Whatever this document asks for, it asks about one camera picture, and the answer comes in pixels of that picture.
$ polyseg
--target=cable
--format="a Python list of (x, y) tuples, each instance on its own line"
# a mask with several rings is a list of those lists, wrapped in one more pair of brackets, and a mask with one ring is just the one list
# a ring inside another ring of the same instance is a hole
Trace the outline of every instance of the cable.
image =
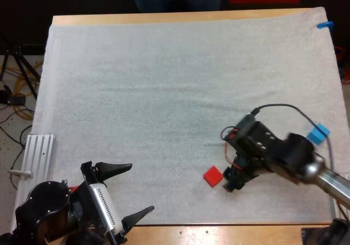
[(235, 129), (235, 128), (236, 128), (235, 126), (227, 126), (227, 127), (225, 127), (225, 128), (221, 131), (221, 134), (220, 134), (221, 140), (225, 140), (223, 134), (224, 134), (224, 132), (225, 132), (227, 129)]
[(236, 167), (237, 169), (242, 170), (242, 168), (239, 165), (237, 165), (234, 161), (229, 159), (229, 157), (228, 157), (228, 145), (229, 145), (228, 142), (225, 141), (225, 143), (224, 143), (224, 155), (225, 155), (226, 161), (228, 163), (230, 163), (231, 165), (233, 165), (234, 167)]
[(30, 129), (31, 127), (32, 127), (32, 125), (27, 126), (25, 129), (23, 129), (23, 130), (21, 131), (21, 134), (20, 134), (20, 143), (21, 143), (21, 145), (22, 145), (22, 147), (23, 147), (23, 148), (25, 148), (25, 147), (26, 147), (26, 145), (25, 145), (25, 144), (22, 144), (22, 136), (23, 136), (23, 133), (24, 133), (24, 131), (26, 131), (26, 130)]
[(345, 214), (344, 210), (342, 209), (342, 207), (340, 206), (339, 202), (337, 202), (337, 205), (338, 205), (338, 208), (339, 208), (341, 214), (342, 214), (343, 217), (346, 219), (346, 221), (347, 221), (347, 222), (350, 222), (350, 221), (349, 221), (349, 217), (346, 216), (346, 214)]
[[(18, 158), (20, 157), (20, 155), (22, 154), (23, 150), (24, 150), (24, 148), (21, 149), (21, 151), (18, 153), (17, 157), (13, 161), (12, 166), (10, 168), (11, 170), (13, 170), (13, 167), (15, 166), (15, 164), (16, 164)], [(15, 184), (12, 181), (12, 174), (10, 174), (10, 181), (11, 181), (12, 186), (17, 190), (17, 187), (15, 186)]]
[(20, 142), (18, 142), (18, 141), (15, 140), (11, 135), (9, 135), (1, 126), (0, 126), (0, 129), (5, 133), (6, 136), (8, 136), (13, 142), (15, 142), (15, 143), (17, 143), (17, 144), (19, 144), (19, 145), (21, 145), (21, 146), (23, 147), (23, 145), (22, 145)]
[(7, 108), (9, 105), (7, 104), (5, 107), (0, 108), (0, 110), (4, 110), (5, 108)]
[[(330, 169), (334, 170), (334, 159), (333, 159), (333, 152), (332, 152), (332, 145), (330, 143), (330, 139), (328, 138), (328, 135), (326, 135), (312, 120), (311, 118), (309, 118), (304, 112), (302, 112), (298, 107), (292, 105), (292, 104), (265, 104), (263, 106), (260, 107), (256, 107), (253, 109), (253, 111), (251, 112), (251, 114), (253, 116), (256, 116), (261, 109), (266, 108), (266, 107), (290, 107), (293, 108), (294, 110), (298, 111), (307, 121), (309, 121), (326, 139), (326, 143), (327, 143), (327, 147), (328, 147), (328, 155), (329, 155), (329, 163), (330, 163)], [(333, 203), (333, 198), (330, 197), (330, 201), (331, 201), (331, 209), (332, 209), (332, 214), (333, 214), (333, 218), (335, 218), (336, 214), (335, 214), (335, 207), (334, 207), (334, 203)]]
[(10, 114), (6, 119), (4, 119), (3, 121), (0, 121), (0, 124), (2, 124), (2, 123), (5, 123), (11, 116), (13, 116), (14, 114), (16, 114), (17, 112), (20, 112), (20, 111), (29, 111), (29, 112), (31, 112), (31, 113), (34, 113), (34, 111), (33, 110), (30, 110), (30, 109), (19, 109), (19, 110), (17, 110), (17, 111), (15, 111), (15, 112), (13, 112), (12, 114)]

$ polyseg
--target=red wire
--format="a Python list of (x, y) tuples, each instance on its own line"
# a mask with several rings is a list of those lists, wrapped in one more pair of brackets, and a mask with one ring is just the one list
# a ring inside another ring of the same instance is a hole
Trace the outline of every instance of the red wire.
[(229, 144), (227, 142), (224, 143), (224, 154), (225, 154), (226, 161), (231, 165), (235, 166), (236, 168), (238, 168), (239, 170), (242, 170), (242, 168), (239, 165), (235, 164), (232, 160), (228, 158), (228, 145)]
[(71, 193), (75, 192), (79, 186), (69, 186), (68, 189), (71, 191)]

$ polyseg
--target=white towel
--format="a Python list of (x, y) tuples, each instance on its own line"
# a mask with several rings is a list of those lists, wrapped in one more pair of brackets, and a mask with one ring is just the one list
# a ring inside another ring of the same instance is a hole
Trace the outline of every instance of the white towel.
[[(239, 191), (211, 188), (220, 132), (253, 108), (294, 104), (330, 131), (349, 173), (349, 129), (323, 8), (290, 16), (206, 22), (51, 26), (33, 133), (53, 133), (53, 180), (77, 185), (80, 164), (133, 163), (106, 181), (120, 215), (154, 205), (142, 224), (331, 219), (328, 196), (277, 175)], [(312, 130), (296, 111), (257, 118), (278, 137)], [(323, 144), (317, 151), (327, 156)]]

